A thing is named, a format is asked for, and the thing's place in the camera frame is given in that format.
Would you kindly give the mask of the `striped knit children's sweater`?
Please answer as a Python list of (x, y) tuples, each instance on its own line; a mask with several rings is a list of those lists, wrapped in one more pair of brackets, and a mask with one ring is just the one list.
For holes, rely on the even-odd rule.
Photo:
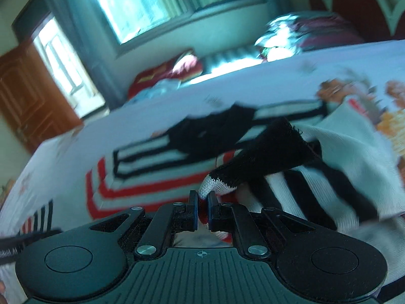
[(354, 100), (234, 105), (106, 152), (82, 176), (23, 201), (22, 234), (67, 230), (131, 206), (155, 212), (197, 190), (347, 232), (404, 212), (395, 160)]

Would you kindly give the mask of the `light blue cloth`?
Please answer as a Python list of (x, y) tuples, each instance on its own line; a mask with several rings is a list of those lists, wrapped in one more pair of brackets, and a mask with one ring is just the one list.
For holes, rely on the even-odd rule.
[(135, 95), (134, 98), (131, 99), (131, 101), (138, 102), (141, 100), (152, 99), (167, 94), (171, 91), (176, 91), (180, 89), (180, 87), (181, 81), (178, 79), (159, 80), (152, 87), (140, 91), (138, 94)]

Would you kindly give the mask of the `brown wooden door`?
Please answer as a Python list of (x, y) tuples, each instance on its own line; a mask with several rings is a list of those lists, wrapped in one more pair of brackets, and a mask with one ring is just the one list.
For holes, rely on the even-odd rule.
[(30, 153), (82, 125), (31, 39), (1, 56), (1, 114)]

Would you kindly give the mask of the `red embroidered pillow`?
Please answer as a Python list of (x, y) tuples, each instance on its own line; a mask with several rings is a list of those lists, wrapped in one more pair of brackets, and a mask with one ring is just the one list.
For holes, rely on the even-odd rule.
[(175, 79), (185, 82), (203, 73), (203, 62), (193, 49), (186, 49), (175, 57), (155, 67), (138, 73), (128, 89), (127, 98), (132, 99), (144, 89), (153, 87), (160, 80)]

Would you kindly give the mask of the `striped grey white mattress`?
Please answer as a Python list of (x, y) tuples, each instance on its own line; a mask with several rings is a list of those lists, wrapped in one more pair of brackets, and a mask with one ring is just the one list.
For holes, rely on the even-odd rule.
[(200, 59), (202, 73), (204, 75), (224, 75), (247, 67), (253, 67), (263, 63), (259, 50), (254, 45), (247, 45), (220, 51), (207, 55)]

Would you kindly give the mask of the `folded maroon quilt stack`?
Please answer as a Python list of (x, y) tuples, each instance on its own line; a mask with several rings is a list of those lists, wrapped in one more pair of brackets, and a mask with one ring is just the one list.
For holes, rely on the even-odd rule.
[(291, 12), (274, 18), (259, 37), (263, 59), (276, 61), (308, 51), (363, 44), (364, 39), (354, 26), (334, 12)]

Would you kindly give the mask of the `floral white bed sheet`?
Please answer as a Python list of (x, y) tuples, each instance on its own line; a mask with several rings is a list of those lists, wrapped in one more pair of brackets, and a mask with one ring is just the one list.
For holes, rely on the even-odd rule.
[[(395, 160), (404, 189), (404, 42), (360, 44), (264, 63), (128, 103), (45, 141), (1, 209), (1, 238), (22, 235), (23, 201), (41, 180), (53, 194), (106, 152), (157, 137), (185, 118), (234, 105), (320, 101), (333, 108), (349, 100)], [(52, 228), (62, 232), (1, 264), (1, 302), (404, 302), (404, 212), (343, 233), (273, 207), (249, 210), (271, 254), (247, 259), (230, 233), (209, 230), (207, 199), (198, 196), (198, 229), (175, 234), (161, 257), (142, 259), (135, 249), (157, 211), (131, 206), (72, 229)]]

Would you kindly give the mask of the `left blue curtain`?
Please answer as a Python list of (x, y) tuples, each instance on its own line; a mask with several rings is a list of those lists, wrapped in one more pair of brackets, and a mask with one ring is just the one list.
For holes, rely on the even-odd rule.
[(101, 48), (106, 39), (97, 33), (95, 16), (88, 0), (45, 0), (50, 11), (75, 49), (93, 84), (106, 105), (114, 110), (122, 106), (124, 94), (108, 65), (102, 60)]

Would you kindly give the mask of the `red heart-shaped headboard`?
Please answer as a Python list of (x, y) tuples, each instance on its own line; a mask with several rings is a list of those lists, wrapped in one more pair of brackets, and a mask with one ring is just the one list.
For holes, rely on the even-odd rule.
[(308, 3), (312, 10), (342, 16), (368, 43), (404, 39), (404, 0), (308, 0)]

